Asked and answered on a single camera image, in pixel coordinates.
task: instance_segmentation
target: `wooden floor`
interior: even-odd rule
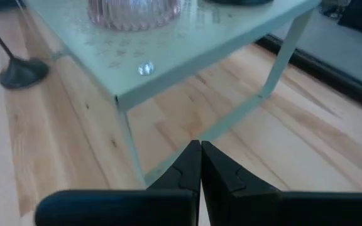
[[[0,225],[32,225],[35,205],[69,188],[138,189],[115,120],[59,43],[0,13],[0,33],[24,58],[43,57],[49,77],[20,91],[0,87]],[[275,57],[247,46],[129,113],[143,169],[169,157],[263,85]],[[0,50],[0,70],[7,57]],[[276,92],[214,144],[282,190],[362,191],[362,108],[294,67]]]

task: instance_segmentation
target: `black round base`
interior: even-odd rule
[[[0,73],[0,84],[5,89],[24,89],[42,81],[47,74],[47,64],[39,59],[12,58],[8,68]]]
[[[208,0],[219,4],[229,4],[236,6],[258,6],[266,3],[270,3],[273,0]]]

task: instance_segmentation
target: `floor lamp base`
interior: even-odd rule
[[[11,58],[8,68],[0,73],[0,84],[9,90],[28,88],[42,81],[48,71],[48,65],[39,59]]]

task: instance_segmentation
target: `glass table top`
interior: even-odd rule
[[[180,17],[168,25],[128,32],[92,24],[87,0],[26,3],[97,83],[129,109],[314,8],[319,1],[274,0],[244,7],[182,0]],[[144,62],[155,67],[149,76],[138,72]]]

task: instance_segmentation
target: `coffee table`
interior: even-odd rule
[[[145,175],[127,111],[294,19],[260,92],[197,139],[219,137],[271,95],[319,2],[274,0],[262,6],[244,7],[183,0],[180,17],[170,24],[155,30],[122,32],[94,26],[87,17],[86,0],[26,0],[27,6],[61,39],[65,45],[62,53],[69,54],[87,70],[103,95],[116,106],[128,153],[145,185],[152,184],[183,149]],[[138,67],[146,62],[152,62],[155,70],[142,76]]]

